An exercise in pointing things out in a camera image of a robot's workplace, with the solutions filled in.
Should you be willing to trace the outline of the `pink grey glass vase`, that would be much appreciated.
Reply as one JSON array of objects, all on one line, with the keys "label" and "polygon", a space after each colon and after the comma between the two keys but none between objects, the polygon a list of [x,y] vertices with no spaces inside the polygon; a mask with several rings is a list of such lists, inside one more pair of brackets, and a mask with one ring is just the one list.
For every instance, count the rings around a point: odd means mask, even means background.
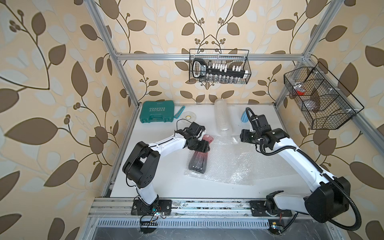
[{"label": "pink grey glass vase", "polygon": [[208,165],[208,154],[209,152],[194,152],[190,159],[188,169],[199,174],[204,174]]}]

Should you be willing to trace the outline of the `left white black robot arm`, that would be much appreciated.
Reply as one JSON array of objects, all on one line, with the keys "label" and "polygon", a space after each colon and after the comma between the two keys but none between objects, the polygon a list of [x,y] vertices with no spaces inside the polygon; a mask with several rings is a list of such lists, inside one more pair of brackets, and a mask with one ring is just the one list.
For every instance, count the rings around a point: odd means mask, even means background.
[{"label": "left white black robot arm", "polygon": [[159,142],[146,144],[138,142],[123,165],[126,180],[134,183],[139,198],[146,207],[157,205],[159,196],[155,192],[152,180],[155,177],[159,161],[173,152],[189,149],[200,153],[210,150],[209,142],[203,139],[204,126],[193,122],[189,127],[174,132]]}]

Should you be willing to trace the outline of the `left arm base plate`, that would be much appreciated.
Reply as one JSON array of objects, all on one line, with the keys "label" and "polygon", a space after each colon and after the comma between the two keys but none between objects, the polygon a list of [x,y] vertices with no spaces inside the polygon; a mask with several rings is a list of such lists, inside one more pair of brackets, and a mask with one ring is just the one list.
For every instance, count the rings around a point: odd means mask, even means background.
[{"label": "left arm base plate", "polygon": [[131,215],[145,216],[160,214],[161,216],[169,216],[172,211],[172,200],[155,200],[151,205],[147,205],[140,199],[134,200]]}]

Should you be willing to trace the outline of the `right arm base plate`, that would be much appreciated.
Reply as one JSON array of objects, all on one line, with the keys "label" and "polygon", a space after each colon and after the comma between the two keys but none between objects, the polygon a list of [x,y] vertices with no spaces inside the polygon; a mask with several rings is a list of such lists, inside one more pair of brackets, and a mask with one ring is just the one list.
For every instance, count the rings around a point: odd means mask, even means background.
[{"label": "right arm base plate", "polygon": [[280,210],[275,204],[267,200],[249,201],[253,217],[292,217],[290,210]]}]

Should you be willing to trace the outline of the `light blue ribbed vase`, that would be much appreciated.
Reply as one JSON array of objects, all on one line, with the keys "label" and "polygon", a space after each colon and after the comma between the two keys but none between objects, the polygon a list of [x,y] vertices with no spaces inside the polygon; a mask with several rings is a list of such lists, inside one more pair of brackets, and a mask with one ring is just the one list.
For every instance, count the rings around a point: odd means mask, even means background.
[{"label": "light blue ribbed vase", "polygon": [[242,123],[247,123],[249,121],[249,118],[248,118],[248,115],[247,115],[247,111],[244,111],[242,113],[242,116],[241,116],[241,122]]}]

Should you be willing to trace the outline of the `clear bubble wrap sheet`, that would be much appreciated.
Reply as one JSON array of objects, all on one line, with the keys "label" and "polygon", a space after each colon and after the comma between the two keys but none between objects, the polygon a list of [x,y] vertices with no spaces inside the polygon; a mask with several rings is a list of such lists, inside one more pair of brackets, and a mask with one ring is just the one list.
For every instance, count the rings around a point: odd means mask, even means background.
[{"label": "clear bubble wrap sheet", "polygon": [[264,156],[256,146],[240,143],[237,173],[241,185],[255,185],[257,180],[296,175],[296,171],[279,155]]}]

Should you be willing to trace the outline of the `bubble dark cylinder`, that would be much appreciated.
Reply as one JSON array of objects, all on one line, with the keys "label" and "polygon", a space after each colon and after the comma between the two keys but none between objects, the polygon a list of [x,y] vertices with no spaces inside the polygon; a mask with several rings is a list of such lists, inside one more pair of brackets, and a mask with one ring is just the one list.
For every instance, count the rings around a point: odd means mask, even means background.
[{"label": "bubble dark cylinder", "polygon": [[241,185],[240,177],[237,173],[238,155],[237,150],[241,141],[235,136],[213,136],[210,142],[210,151],[208,154],[208,165],[204,174],[199,174],[188,169],[188,165],[192,155],[189,154],[187,169],[184,175],[196,179],[203,179],[211,182],[224,184]]}]

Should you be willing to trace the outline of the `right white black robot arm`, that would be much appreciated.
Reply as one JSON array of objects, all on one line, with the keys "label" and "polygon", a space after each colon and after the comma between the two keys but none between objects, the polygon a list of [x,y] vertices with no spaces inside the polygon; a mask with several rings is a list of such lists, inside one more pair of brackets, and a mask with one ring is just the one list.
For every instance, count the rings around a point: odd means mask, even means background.
[{"label": "right white black robot arm", "polygon": [[252,129],[242,130],[241,142],[255,145],[257,152],[264,156],[282,157],[310,189],[306,195],[288,194],[283,190],[267,195],[265,209],[269,215],[291,210],[324,223],[347,212],[349,208],[356,209],[350,197],[351,185],[344,177],[337,178],[318,165],[284,130],[272,129],[265,115],[255,115],[250,108],[246,108],[245,114]]}]

